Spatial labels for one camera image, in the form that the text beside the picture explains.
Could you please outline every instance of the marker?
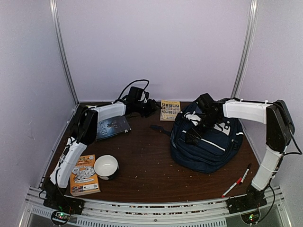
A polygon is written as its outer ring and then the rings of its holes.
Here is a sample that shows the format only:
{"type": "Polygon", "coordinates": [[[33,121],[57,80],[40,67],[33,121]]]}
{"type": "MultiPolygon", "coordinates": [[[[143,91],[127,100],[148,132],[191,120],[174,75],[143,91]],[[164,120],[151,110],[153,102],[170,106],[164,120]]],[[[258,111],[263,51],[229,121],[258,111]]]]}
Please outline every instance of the marker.
{"type": "Polygon", "coordinates": [[[221,195],[221,197],[225,197],[227,193],[229,193],[237,184],[240,184],[242,180],[242,177],[240,177],[237,182],[235,182],[226,192],[224,192],[223,195],[221,195]]]}
{"type": "Polygon", "coordinates": [[[244,176],[242,177],[242,180],[241,180],[240,184],[242,184],[244,182],[244,179],[246,178],[250,168],[251,168],[251,163],[249,163],[249,165],[247,166],[246,172],[245,172],[244,176]]]}

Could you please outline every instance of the white bowl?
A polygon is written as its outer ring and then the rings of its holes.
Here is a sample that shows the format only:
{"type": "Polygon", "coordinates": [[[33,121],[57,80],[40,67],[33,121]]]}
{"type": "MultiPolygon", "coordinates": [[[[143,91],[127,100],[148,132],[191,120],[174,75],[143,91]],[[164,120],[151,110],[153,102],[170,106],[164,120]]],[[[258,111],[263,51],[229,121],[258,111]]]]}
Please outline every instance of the white bowl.
{"type": "Polygon", "coordinates": [[[102,180],[112,180],[118,174],[119,163],[114,156],[103,155],[96,160],[94,170],[102,180]]]}

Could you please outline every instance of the brown wooden surface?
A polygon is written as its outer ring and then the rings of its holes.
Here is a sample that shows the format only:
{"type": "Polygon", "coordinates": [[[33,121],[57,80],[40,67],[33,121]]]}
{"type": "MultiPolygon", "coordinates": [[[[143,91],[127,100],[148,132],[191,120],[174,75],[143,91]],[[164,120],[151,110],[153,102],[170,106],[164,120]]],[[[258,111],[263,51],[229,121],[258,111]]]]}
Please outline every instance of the brown wooden surface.
{"type": "MultiPolygon", "coordinates": [[[[132,131],[88,146],[83,155],[115,156],[120,172],[112,181],[99,179],[101,192],[83,198],[119,202],[176,202],[219,198],[239,177],[249,163],[252,168],[242,185],[228,195],[244,194],[258,170],[258,162],[244,138],[238,154],[213,174],[202,174],[182,167],[170,157],[169,137],[149,128],[151,124],[171,130],[173,122],[161,122],[160,111],[149,118],[133,117],[128,122],[132,131]]],[[[53,171],[64,149],[64,138],[50,164],[47,175],[53,171]]]]}

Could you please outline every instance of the orange book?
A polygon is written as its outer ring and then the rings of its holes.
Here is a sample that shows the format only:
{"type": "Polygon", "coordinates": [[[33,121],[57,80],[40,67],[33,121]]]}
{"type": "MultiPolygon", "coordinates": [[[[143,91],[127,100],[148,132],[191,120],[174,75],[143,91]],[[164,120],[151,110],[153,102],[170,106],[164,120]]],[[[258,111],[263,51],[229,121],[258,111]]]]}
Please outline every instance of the orange book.
{"type": "Polygon", "coordinates": [[[81,156],[71,173],[72,196],[100,192],[98,176],[94,170],[95,155],[81,156]]]}

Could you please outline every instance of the book cover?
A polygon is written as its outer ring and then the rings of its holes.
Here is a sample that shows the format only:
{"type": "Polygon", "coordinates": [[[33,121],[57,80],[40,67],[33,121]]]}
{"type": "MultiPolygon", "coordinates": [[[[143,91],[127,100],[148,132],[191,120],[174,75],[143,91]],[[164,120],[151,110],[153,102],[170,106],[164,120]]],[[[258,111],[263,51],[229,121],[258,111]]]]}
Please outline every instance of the book cover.
{"type": "Polygon", "coordinates": [[[180,111],[180,102],[162,100],[160,121],[174,121],[180,111]]]}
{"type": "Polygon", "coordinates": [[[95,155],[81,156],[79,158],[70,177],[72,196],[100,192],[94,164],[95,155]]]}
{"type": "Polygon", "coordinates": [[[98,122],[97,140],[103,140],[119,133],[126,133],[131,130],[125,116],[112,117],[98,122]]]}

